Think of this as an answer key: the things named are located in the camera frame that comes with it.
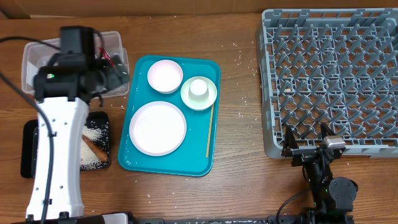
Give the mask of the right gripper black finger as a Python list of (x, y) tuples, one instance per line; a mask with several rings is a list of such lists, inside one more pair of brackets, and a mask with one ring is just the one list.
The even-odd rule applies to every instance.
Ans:
[(287, 126), (284, 134), (283, 150), (299, 149), (292, 128)]
[(325, 138), (327, 136), (336, 136), (336, 134), (331, 130), (331, 128), (326, 123), (320, 124), (321, 137)]

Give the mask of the pink small bowl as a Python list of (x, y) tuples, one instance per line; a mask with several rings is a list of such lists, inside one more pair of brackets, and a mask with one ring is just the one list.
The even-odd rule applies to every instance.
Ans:
[(159, 60), (147, 72), (149, 85), (162, 94), (175, 92), (180, 87), (182, 80), (183, 70), (173, 60)]

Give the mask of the large white plate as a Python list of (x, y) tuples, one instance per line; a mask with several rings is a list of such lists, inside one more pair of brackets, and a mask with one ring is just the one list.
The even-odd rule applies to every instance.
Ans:
[(166, 101), (141, 106), (132, 116), (129, 136), (134, 147), (148, 156), (174, 152), (185, 139), (187, 122), (178, 107)]

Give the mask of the brown carrot piece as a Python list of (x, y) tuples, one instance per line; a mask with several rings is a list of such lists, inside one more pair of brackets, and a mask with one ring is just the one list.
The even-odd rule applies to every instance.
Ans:
[(105, 153), (100, 147), (98, 147), (92, 140), (90, 140), (85, 135), (82, 135), (82, 140), (87, 144), (87, 146), (91, 149), (91, 151), (96, 155), (96, 157), (101, 162), (109, 161), (107, 153)]

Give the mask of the white upturned cup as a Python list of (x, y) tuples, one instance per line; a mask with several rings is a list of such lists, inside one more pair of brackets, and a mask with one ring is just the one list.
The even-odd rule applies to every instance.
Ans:
[(203, 96), (208, 91), (208, 85), (206, 81), (198, 78), (191, 82), (189, 90), (194, 96)]

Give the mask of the white saucer plate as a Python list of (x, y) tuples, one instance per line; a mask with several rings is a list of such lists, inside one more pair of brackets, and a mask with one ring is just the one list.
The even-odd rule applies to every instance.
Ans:
[[(208, 91), (203, 96), (194, 96), (189, 90), (191, 82), (198, 78), (206, 81), (208, 85)], [(218, 96), (218, 90), (216, 85), (209, 78), (192, 77), (182, 85), (180, 96), (184, 104), (190, 109), (195, 111), (203, 111), (214, 104)]]

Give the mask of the red snack wrapper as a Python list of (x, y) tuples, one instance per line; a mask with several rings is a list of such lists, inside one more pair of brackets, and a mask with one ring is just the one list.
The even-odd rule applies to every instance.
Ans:
[(107, 53), (107, 51), (103, 47), (99, 48), (99, 53), (101, 55), (101, 58), (106, 62), (107, 66), (110, 66), (110, 67), (114, 66), (114, 62), (111, 59), (109, 53)]

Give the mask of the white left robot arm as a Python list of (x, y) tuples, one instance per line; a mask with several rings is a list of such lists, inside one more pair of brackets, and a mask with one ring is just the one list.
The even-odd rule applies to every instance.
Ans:
[(120, 56), (106, 58), (91, 27), (60, 29), (60, 50), (34, 77), (39, 140), (34, 189), (26, 223), (104, 223), (84, 216), (80, 192), (80, 151), (90, 100), (130, 79)]

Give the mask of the grey dishwasher rack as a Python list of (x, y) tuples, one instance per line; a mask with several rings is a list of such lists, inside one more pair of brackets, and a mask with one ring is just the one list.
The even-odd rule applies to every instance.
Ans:
[(348, 155), (397, 156), (397, 9), (267, 9), (256, 45), (268, 157), (286, 127), (315, 148), (322, 123)]

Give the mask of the clear plastic bin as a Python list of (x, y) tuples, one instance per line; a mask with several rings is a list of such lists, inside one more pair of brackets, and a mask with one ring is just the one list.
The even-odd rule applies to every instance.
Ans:
[[(102, 32), (105, 51), (109, 56), (120, 56), (123, 65), (129, 72), (127, 51), (123, 48), (121, 36), (116, 31)], [(34, 95), (33, 80), (39, 68), (46, 66), (53, 54), (58, 50), (36, 42), (29, 42), (24, 47), (21, 68), (21, 88), (24, 93)]]

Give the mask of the wooden chopstick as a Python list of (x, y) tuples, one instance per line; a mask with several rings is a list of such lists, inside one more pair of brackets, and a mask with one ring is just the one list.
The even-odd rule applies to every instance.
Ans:
[(214, 104), (211, 106), (210, 123), (209, 123), (209, 130), (208, 130), (208, 140), (207, 140), (207, 146), (206, 146), (206, 158), (209, 157), (209, 151), (210, 151), (210, 140), (211, 140), (211, 130), (212, 130), (212, 123), (213, 123), (213, 114), (214, 114)]

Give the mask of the pile of rice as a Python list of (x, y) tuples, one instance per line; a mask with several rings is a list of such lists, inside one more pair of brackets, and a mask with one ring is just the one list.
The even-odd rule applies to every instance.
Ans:
[[(109, 154), (109, 140), (105, 129), (88, 128), (84, 126), (83, 135), (87, 137), (95, 146), (99, 147), (107, 155)], [(89, 145), (81, 140), (80, 144), (80, 170), (94, 170), (104, 168), (108, 161), (101, 161), (90, 149)]]

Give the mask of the black tray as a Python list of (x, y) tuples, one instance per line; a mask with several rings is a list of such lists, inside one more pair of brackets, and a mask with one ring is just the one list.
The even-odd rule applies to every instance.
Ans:
[[(91, 112), (86, 121), (85, 126), (88, 128), (105, 129), (109, 140), (109, 154), (110, 155), (110, 136), (109, 136), (109, 118), (103, 111)], [(30, 179), (35, 175), (37, 147), (39, 140), (38, 121), (36, 119), (26, 122), (23, 129), (22, 139), (22, 154), (21, 154), (21, 168), (20, 173), (23, 178)]]

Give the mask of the teal plastic tray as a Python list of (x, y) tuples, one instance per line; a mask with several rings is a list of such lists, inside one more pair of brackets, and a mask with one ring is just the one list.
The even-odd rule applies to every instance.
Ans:
[[(147, 81), (149, 68), (159, 60), (173, 60), (183, 70), (182, 83), (171, 94), (162, 94), (155, 91)], [(195, 177), (204, 176), (211, 170), (216, 141), (219, 99), (217, 96), (214, 102), (210, 151), (209, 157), (206, 158), (211, 107), (203, 111), (192, 110), (184, 104), (180, 96), (182, 85), (192, 77), (209, 78), (216, 85), (219, 95), (221, 71), (220, 67), (211, 60), (146, 55), (137, 61), (118, 151), (118, 162), (121, 167), (126, 170)], [(134, 147), (129, 136), (129, 124), (134, 113), (141, 106), (153, 101), (166, 101), (175, 105), (183, 113), (187, 122), (187, 132), (183, 143), (174, 152), (165, 156), (148, 156), (140, 152)]]

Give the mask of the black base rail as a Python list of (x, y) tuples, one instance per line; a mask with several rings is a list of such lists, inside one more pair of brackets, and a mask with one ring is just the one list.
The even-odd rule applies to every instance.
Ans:
[(276, 224), (276, 217), (268, 218), (235, 218), (235, 219), (185, 219), (165, 220), (163, 218), (135, 218), (131, 213), (102, 214), (105, 224), (133, 223), (133, 224)]

